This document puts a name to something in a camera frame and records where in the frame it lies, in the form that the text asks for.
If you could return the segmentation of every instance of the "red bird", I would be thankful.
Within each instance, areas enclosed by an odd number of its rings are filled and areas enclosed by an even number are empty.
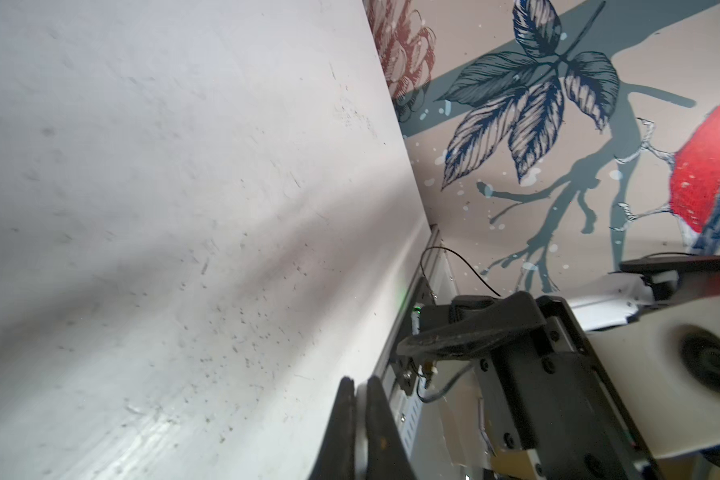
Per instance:
[[[670,199],[659,208],[639,215],[633,215],[628,204],[619,204],[627,223],[615,230],[625,230],[630,222],[644,216],[671,213],[680,222],[683,243],[689,253],[713,255],[720,248],[720,105],[674,154],[655,149],[650,144],[653,122],[638,120],[648,127],[640,148],[616,161],[630,162],[647,150],[667,162],[672,171]]]

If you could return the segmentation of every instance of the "red object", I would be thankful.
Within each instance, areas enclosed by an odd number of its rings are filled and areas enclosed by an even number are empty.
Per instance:
[[[701,232],[720,192],[720,105],[675,154],[670,206],[695,232]]]

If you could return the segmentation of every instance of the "bolt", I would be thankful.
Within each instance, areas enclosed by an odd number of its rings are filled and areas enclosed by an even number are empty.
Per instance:
[[[605,478],[605,472],[603,472],[603,464],[600,463],[600,460],[597,459],[594,455],[591,453],[587,453],[584,456],[584,464],[586,465],[586,469],[590,471],[590,473],[598,478]]]
[[[512,438],[512,435],[509,432],[504,434],[504,444],[509,450],[514,448],[514,438]]]
[[[545,372],[549,374],[554,373],[554,363],[552,363],[552,360],[549,360],[549,358],[543,358],[541,360],[541,366],[544,368]]]

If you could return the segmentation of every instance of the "black cable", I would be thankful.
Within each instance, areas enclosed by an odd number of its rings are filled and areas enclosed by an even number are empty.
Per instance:
[[[497,292],[496,290],[494,290],[485,280],[483,280],[482,275],[479,274],[477,271],[475,271],[474,268],[472,268],[472,265],[470,265],[469,262],[467,262],[467,259],[465,259],[465,258],[462,257],[461,255],[459,255],[457,251],[451,250],[451,249],[448,248],[447,246],[440,246],[440,245],[428,246],[428,247],[425,248],[424,251],[422,252],[422,256],[419,257],[419,259],[418,259],[418,265],[422,268],[422,275],[424,275],[424,280],[427,281],[427,284],[429,284],[429,279],[427,278],[427,274],[424,272],[424,254],[426,254],[428,250],[432,250],[432,249],[434,249],[434,248],[439,248],[440,250],[446,250],[446,251],[448,251],[448,252],[451,252],[453,255],[456,255],[457,257],[461,258],[461,260],[462,260],[465,264],[467,264],[467,266],[469,267],[469,269],[472,270],[472,273],[478,276],[478,278],[480,279],[480,282],[482,282],[483,285],[487,286],[488,289],[489,289],[491,292],[493,292],[496,296],[501,297],[501,295],[499,295],[499,292]]]
[[[696,254],[688,254],[686,252],[656,252],[655,254],[648,254],[645,256],[642,256],[640,259],[643,258],[651,258],[652,256],[658,256],[658,255],[688,255],[688,256],[696,256]]]
[[[430,396],[422,397],[422,394],[418,392],[418,386],[417,386],[416,387],[416,395],[418,395],[418,398],[420,400],[422,400],[422,403],[436,402],[440,398],[443,398],[445,396],[445,394],[448,393],[448,391],[450,391],[454,385],[456,385],[456,382],[458,382],[458,380],[461,379],[462,375],[465,374],[466,372],[469,372],[470,370],[472,370],[472,362],[470,362],[469,364],[464,366],[463,369],[456,372],[456,375],[454,375],[452,379],[448,380],[448,383],[446,383],[445,386],[443,387],[443,389],[440,390],[439,392],[433,393]]]

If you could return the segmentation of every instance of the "leaf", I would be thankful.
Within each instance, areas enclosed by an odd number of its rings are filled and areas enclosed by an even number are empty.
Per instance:
[[[510,88],[524,85],[537,66],[535,60],[516,52],[485,54],[465,67],[438,100],[480,107]]]
[[[562,25],[550,0],[515,0],[514,37],[531,57],[554,54]]]
[[[568,98],[595,120],[598,130],[605,128],[616,110],[619,86],[619,75],[605,54],[581,52],[568,62],[565,75]]]
[[[563,101],[563,89],[556,78],[530,90],[528,101],[509,135],[518,182],[557,140],[557,131],[563,122]]]
[[[456,128],[445,155],[445,188],[480,167],[512,129],[528,90],[515,88],[467,114]]]

